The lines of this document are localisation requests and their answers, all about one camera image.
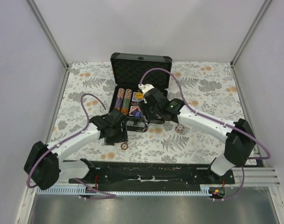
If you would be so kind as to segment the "yellow round blind button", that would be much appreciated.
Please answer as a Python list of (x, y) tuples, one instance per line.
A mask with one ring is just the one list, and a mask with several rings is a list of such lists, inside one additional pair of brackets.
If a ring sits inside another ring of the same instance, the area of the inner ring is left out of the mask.
[(135, 94), (135, 98), (136, 98), (137, 100), (142, 100), (142, 99), (143, 99), (143, 93), (137, 92), (137, 93)]

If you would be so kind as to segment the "blue round blind button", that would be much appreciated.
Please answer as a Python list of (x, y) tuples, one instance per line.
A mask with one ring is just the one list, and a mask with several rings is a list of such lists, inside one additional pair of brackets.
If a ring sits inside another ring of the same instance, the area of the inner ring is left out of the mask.
[(135, 111), (133, 112), (133, 116), (134, 116), (135, 118), (140, 118), (140, 117), (142, 117), (142, 112), (139, 111), (139, 110), (135, 110)]

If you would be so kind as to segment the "red triangular all-in token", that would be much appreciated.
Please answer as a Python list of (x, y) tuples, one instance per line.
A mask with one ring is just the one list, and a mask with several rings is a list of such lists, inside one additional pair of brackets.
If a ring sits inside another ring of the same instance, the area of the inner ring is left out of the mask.
[(133, 112), (133, 111), (136, 111), (136, 110), (139, 110), (139, 107), (137, 107), (137, 106), (132, 106), (131, 109), (130, 109), (130, 112)]

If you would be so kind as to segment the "tan blue chip stack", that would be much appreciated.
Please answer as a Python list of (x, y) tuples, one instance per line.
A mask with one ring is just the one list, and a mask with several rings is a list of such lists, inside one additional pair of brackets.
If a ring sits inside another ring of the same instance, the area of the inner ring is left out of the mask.
[(184, 129), (184, 127), (182, 125), (178, 124), (175, 128), (175, 131), (177, 133), (182, 133), (183, 129)]

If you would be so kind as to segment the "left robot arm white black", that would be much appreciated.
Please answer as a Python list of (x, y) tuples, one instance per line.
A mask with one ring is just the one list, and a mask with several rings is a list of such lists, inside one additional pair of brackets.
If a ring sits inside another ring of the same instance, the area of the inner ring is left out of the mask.
[(65, 159), (85, 145), (104, 139), (106, 145), (114, 145), (128, 140), (127, 117), (113, 109), (110, 113), (90, 118), (86, 126), (68, 135), (64, 140), (47, 144), (38, 141), (28, 155), (24, 171), (28, 174), (27, 185), (30, 181), (35, 187), (46, 190), (58, 180), (78, 178), (85, 183), (95, 179), (94, 166), (86, 159), (65, 162)]

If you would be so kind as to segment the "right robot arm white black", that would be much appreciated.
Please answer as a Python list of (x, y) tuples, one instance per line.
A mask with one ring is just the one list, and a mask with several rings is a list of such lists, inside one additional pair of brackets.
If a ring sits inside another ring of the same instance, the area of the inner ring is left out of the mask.
[(223, 175), (233, 167), (245, 165), (256, 145), (253, 131), (246, 120), (223, 120), (192, 108), (181, 99), (168, 100), (151, 84), (140, 84), (138, 87), (143, 94), (141, 107), (146, 120), (162, 119), (184, 127), (194, 127), (225, 144), (224, 153), (212, 161), (206, 172), (210, 183), (221, 181)]

